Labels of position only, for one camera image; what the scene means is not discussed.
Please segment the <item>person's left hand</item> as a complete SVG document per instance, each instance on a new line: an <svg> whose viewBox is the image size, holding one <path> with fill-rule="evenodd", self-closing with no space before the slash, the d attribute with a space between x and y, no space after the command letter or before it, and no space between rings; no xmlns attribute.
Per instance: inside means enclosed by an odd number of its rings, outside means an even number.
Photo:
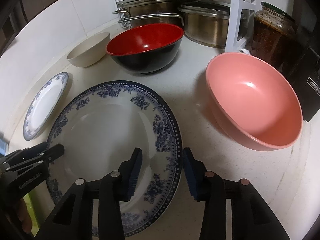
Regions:
<svg viewBox="0 0 320 240"><path fill-rule="evenodd" d="M23 198L21 198L19 201L13 204L10 208L8 208L7 213L5 215L11 224L17 226L18 229L24 232L22 227L22 215L23 215L22 199Z"/></svg>

